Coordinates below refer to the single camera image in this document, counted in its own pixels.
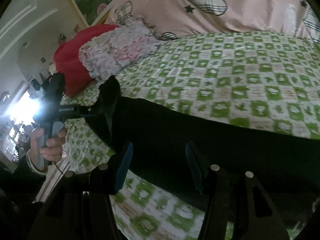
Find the person's left hand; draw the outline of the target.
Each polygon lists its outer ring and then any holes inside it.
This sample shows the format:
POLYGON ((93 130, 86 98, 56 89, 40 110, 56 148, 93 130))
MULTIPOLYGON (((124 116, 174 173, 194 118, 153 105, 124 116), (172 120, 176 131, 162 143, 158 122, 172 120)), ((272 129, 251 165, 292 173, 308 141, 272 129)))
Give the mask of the person's left hand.
POLYGON ((39 147, 37 140, 44 136, 44 129, 36 128, 31 133, 29 158, 34 165, 40 166, 40 157, 52 162, 59 162, 62 158, 62 146, 66 142, 67 128, 63 127, 58 134, 46 141, 46 146, 39 147))

